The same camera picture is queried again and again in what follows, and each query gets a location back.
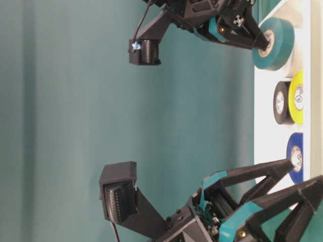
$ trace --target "teal backdrop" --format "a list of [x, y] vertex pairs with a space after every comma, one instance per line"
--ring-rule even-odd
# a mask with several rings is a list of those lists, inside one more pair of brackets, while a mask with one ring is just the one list
[[251, 52], [172, 26], [163, 64], [132, 66], [144, 7], [0, 3], [0, 241], [114, 241], [98, 198], [105, 164], [137, 161], [138, 186], [167, 216], [205, 176], [253, 163]]

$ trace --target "black tape roll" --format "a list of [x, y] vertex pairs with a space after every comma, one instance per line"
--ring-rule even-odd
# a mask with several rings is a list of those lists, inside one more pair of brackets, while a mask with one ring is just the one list
[[279, 82], [274, 94], [274, 116], [278, 124], [293, 124], [288, 108], [288, 90], [291, 82]]

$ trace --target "wire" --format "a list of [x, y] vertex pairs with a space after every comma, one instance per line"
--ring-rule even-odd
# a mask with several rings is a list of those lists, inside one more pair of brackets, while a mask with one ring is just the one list
[[153, 4], [153, 0], [149, 0], [148, 1], [148, 3], [147, 3], [147, 6], [146, 6], [146, 10], [145, 10], [145, 13], [144, 13], [144, 15], [142, 16], [142, 18], [141, 18], [141, 20], [140, 20], [140, 22], [139, 22], [139, 24], [138, 24], [138, 27], [137, 27], [137, 29], [136, 29], [136, 31], [135, 31], [135, 33], [134, 33], [134, 35], [133, 35], [133, 39], [132, 39], [132, 42], [134, 43], [134, 42], [136, 42], [136, 38], [137, 38], [137, 34], [138, 34], [138, 31], [139, 31], [139, 29], [140, 29], [140, 26], [142, 25], [142, 22], [144, 21], [144, 19], [146, 18], [146, 15], [147, 15], [147, 13], [148, 13], [148, 10], [149, 10], [149, 8], [150, 8], [150, 6]]
[[118, 231], [117, 231], [117, 228], [116, 228], [116, 225], [111, 222], [111, 226], [113, 228], [113, 233], [115, 234], [115, 237], [116, 237], [116, 242], [120, 242], [120, 239], [119, 239], [119, 235], [118, 235]]

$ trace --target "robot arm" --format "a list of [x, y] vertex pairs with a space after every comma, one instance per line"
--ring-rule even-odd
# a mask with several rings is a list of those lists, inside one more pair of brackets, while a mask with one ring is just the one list
[[160, 64], [159, 49], [171, 23], [203, 40], [234, 47], [266, 50], [269, 42], [252, 17], [256, 0], [144, 0], [161, 7], [159, 16], [129, 41], [129, 61]]
[[[106, 165], [100, 178], [104, 216], [150, 242], [269, 241], [261, 224], [298, 204], [276, 231], [275, 241], [299, 241], [323, 199], [323, 176], [267, 194], [290, 170], [290, 160], [216, 172], [184, 207], [164, 220], [135, 187], [136, 163]], [[225, 187], [265, 178], [235, 201]]]

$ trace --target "white label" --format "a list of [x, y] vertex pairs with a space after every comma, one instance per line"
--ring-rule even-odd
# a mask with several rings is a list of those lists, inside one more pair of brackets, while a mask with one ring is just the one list
[[271, 53], [271, 51], [273, 50], [274, 45], [275, 45], [275, 33], [273, 30], [268, 29], [266, 32], [264, 32], [264, 36], [269, 41], [269, 45], [267, 46], [267, 49], [265, 51], [263, 51], [261, 49], [259, 50], [259, 55], [261, 57], [268, 56]]
[[294, 146], [291, 152], [291, 160], [294, 165], [294, 171], [300, 172], [303, 166], [303, 155], [298, 146]]
[[282, 114], [284, 110], [284, 95], [281, 91], [276, 96], [276, 111], [278, 114]]
[[295, 105], [298, 110], [303, 109], [303, 85], [299, 85], [295, 91]]

